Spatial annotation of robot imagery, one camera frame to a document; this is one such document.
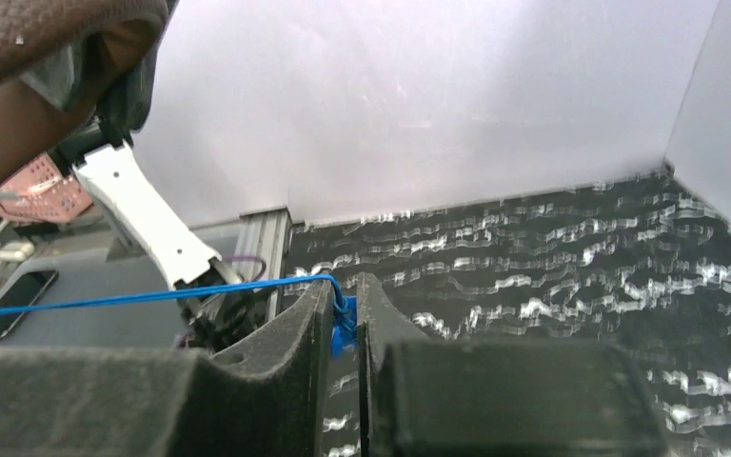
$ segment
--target smartphone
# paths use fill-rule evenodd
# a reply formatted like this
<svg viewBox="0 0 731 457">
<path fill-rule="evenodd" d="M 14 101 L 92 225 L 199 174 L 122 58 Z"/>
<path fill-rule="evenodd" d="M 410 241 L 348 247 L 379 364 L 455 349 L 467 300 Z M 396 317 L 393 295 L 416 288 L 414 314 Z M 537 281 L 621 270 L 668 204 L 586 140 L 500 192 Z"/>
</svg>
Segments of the smartphone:
<svg viewBox="0 0 731 457">
<path fill-rule="evenodd" d="M 24 273 L 1 296 L 0 308 L 36 305 L 56 279 L 57 271 L 53 269 Z M 25 315 L 26 312 L 0 316 L 0 339 L 9 335 Z"/>
</svg>

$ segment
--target blue rope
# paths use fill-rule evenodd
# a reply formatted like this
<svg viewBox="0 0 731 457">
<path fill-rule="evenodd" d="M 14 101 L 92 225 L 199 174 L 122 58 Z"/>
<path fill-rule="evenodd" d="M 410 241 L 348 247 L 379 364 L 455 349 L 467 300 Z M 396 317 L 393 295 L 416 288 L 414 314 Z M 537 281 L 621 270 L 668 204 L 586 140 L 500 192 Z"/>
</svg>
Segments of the blue rope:
<svg viewBox="0 0 731 457">
<path fill-rule="evenodd" d="M 165 290 L 158 292 L 132 293 L 126 295 L 115 295 L 112 297 L 90 298 L 86 300 L 74 300 L 70 302 L 58 302 L 48 305 L 36 305 L 33 307 L 12 307 L 0 308 L 0 316 L 8 314 L 19 314 L 23 312 L 46 311 L 52 309 L 68 308 L 97 308 L 110 307 L 114 305 L 127 305 L 132 303 L 155 302 L 160 300 L 171 300 L 178 298 L 202 297 L 215 293 L 239 292 L 255 288 L 272 288 L 287 286 L 290 284 L 309 283 L 312 281 L 329 281 L 335 292 L 334 314 L 335 327 L 340 328 L 342 343 L 346 346 L 356 344 L 357 341 L 357 300 L 356 297 L 346 297 L 340 284 L 328 274 L 317 274 L 314 276 L 302 276 L 297 278 L 274 279 L 268 281 L 257 281 L 254 283 L 243 283 L 234 285 L 209 286 L 205 288 L 187 288 L 181 290 Z"/>
</svg>

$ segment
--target dark patterned surface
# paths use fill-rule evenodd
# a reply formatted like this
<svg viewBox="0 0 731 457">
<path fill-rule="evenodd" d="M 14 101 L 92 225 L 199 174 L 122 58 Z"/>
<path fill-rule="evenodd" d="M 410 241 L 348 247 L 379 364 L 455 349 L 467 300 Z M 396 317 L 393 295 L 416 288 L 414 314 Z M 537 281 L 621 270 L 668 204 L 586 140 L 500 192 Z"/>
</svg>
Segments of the dark patterned surface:
<svg viewBox="0 0 731 457">
<path fill-rule="evenodd" d="M 731 226 L 667 175 L 300 230 L 287 272 L 325 268 L 345 287 L 376 274 L 436 337 L 616 343 L 677 454 L 731 455 Z M 359 455 L 356 371 L 331 367 L 329 457 Z"/>
</svg>

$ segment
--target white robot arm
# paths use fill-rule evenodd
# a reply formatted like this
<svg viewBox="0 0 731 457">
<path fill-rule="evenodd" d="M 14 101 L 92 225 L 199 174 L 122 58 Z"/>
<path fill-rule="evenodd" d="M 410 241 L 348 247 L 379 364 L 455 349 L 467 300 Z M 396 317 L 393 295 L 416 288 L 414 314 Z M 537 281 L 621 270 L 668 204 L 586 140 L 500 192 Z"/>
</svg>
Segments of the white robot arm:
<svg viewBox="0 0 731 457">
<path fill-rule="evenodd" d="M 127 143 L 90 152 L 72 169 L 88 193 L 113 213 L 155 262 L 170 289 L 194 283 L 222 262 L 220 254 L 189 230 L 149 183 Z M 224 279 L 230 284 L 242 282 L 233 270 Z"/>
<path fill-rule="evenodd" d="M 168 288 L 239 284 L 246 280 L 197 237 L 147 180 L 128 138 L 94 119 L 59 149 L 86 191 L 154 262 Z M 248 311 L 273 289 L 179 300 L 195 346 L 222 350 L 256 329 Z"/>
</svg>

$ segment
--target pink basket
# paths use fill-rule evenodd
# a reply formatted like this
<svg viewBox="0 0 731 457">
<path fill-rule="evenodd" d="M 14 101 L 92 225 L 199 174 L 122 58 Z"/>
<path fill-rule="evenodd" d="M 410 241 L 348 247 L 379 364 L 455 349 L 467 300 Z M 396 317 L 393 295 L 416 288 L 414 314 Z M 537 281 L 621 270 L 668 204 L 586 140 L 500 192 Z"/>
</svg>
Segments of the pink basket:
<svg viewBox="0 0 731 457">
<path fill-rule="evenodd" d="M 63 177 L 46 154 L 0 187 L 0 215 L 14 222 L 71 222 L 93 204 L 73 177 Z"/>
</svg>

